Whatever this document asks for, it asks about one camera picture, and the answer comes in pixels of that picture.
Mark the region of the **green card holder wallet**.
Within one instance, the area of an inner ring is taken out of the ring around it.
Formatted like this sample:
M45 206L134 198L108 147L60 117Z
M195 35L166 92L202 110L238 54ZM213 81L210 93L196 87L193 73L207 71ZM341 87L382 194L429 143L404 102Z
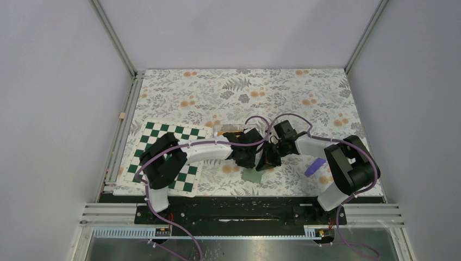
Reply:
M241 179L247 182L260 183L263 174L263 171L257 171L256 169L244 169Z

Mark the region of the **clear box with orange blocks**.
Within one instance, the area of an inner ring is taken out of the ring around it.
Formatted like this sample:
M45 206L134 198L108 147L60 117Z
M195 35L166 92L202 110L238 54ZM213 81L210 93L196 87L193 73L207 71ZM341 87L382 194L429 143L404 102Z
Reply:
M245 132L254 128L258 128L258 126L256 124L218 124L213 126L213 137L217 137L228 132Z

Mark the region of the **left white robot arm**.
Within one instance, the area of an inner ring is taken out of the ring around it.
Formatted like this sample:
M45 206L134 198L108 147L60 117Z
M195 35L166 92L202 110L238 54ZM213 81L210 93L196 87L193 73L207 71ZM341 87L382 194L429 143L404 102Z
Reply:
M179 140L172 133L161 136L141 154L141 173L146 176L146 200L150 204L148 217L163 223L169 215L167 190L189 164L206 160L233 160L247 169L255 167L259 145L265 141L257 129L225 132L209 139Z

